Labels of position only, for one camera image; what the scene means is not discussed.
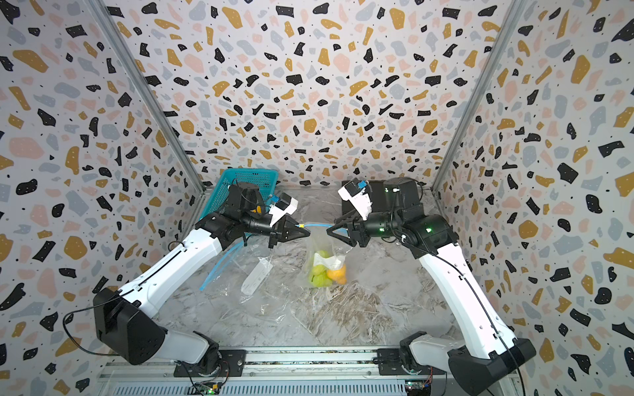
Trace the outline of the clear zip-top bag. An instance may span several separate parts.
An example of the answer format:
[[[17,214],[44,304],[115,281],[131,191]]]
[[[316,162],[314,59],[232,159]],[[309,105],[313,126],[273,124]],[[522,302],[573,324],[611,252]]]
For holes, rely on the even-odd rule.
[[[300,283],[310,288],[330,288],[348,283],[347,256],[352,248],[327,234],[330,224],[302,224],[310,231],[305,242],[305,264]]]
[[[215,297],[227,298],[237,304],[247,303],[256,296],[258,290],[272,273],[271,270],[253,295],[241,293],[241,285],[262,257],[271,261],[273,270],[272,249],[268,247],[265,238],[249,235],[246,245],[241,242],[232,245],[227,252],[221,254],[220,259],[213,262],[214,266],[199,290]]]

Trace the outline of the green pear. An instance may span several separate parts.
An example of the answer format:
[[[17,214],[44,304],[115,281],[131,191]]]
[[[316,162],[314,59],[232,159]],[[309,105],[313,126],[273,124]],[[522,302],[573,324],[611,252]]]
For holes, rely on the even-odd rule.
[[[310,270],[309,282],[313,287],[330,287],[333,281],[328,276],[328,269],[324,265],[314,265]]]

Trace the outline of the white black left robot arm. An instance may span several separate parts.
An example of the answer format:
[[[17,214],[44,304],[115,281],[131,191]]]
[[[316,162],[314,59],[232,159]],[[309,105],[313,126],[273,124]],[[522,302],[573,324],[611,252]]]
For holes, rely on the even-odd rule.
[[[269,247],[310,236],[292,218],[297,199],[283,193],[264,208],[259,187],[229,186],[219,211],[205,214],[183,242],[147,272],[119,290],[104,289],[93,300],[97,339],[131,365],[153,358],[177,361],[194,374],[214,376],[221,369],[218,343],[198,333],[171,330],[154,317],[169,297],[199,268],[249,235],[264,235]]]

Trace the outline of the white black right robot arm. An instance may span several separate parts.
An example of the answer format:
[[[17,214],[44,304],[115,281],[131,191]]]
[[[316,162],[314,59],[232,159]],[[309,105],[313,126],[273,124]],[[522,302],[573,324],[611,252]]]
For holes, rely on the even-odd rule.
[[[519,371],[536,355],[533,343],[517,337],[496,313],[476,282],[457,233],[440,214],[426,214],[419,183],[392,178],[378,183],[353,179],[338,194],[351,210],[338,217],[327,234],[351,247],[373,238],[394,238],[431,275],[442,293],[462,341],[417,332],[401,340],[402,369],[417,375],[438,369],[469,395],[492,392],[495,384]]]

